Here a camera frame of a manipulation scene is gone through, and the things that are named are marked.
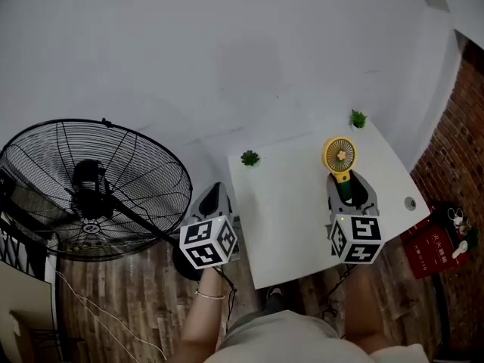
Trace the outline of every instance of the shoe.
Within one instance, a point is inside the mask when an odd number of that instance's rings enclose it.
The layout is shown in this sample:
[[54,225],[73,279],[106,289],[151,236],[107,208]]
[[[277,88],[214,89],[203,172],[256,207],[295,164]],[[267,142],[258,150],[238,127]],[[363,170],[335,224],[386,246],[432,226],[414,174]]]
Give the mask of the shoe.
[[282,285],[274,285],[273,287],[270,287],[269,290],[267,291],[267,295],[265,296],[265,299],[267,300],[273,294],[280,294],[282,297],[284,297],[284,291],[282,289]]

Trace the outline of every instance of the shirt sleeve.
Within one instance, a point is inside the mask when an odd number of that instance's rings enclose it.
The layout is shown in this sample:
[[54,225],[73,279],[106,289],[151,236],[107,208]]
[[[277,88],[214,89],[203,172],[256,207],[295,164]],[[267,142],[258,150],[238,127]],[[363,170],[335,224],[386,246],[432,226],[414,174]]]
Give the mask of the shirt sleeve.
[[429,363],[421,344],[408,347],[389,347],[370,355],[376,363]]

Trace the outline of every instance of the potted plant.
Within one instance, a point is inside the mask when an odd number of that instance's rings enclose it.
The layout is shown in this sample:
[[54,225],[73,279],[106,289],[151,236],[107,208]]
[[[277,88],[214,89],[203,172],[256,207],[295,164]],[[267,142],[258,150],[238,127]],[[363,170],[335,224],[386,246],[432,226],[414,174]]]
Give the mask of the potted plant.
[[351,110],[351,116],[349,116],[349,124],[351,129],[357,132],[359,129],[363,129],[366,125],[367,117],[362,112]]
[[259,164],[260,156],[253,150],[246,150],[240,159],[245,166],[256,166]]

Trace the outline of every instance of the dark green handle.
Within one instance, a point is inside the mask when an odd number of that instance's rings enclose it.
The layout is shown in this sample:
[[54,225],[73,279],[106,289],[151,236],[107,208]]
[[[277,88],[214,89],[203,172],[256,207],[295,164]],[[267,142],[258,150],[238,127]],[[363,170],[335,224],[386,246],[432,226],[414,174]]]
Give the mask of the dark green handle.
[[337,188],[340,198],[343,202],[346,202],[352,198],[351,184],[349,180],[345,181],[344,183],[337,183]]

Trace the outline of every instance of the person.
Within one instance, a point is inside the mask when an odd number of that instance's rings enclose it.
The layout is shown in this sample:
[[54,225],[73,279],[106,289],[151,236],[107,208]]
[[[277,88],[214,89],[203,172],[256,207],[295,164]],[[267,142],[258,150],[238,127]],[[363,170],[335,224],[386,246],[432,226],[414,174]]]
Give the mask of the person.
[[285,310],[275,288],[264,310],[236,321],[216,349],[222,285],[216,270],[205,269],[172,363],[428,363],[420,344],[390,346],[366,265],[345,281],[345,340],[324,321]]

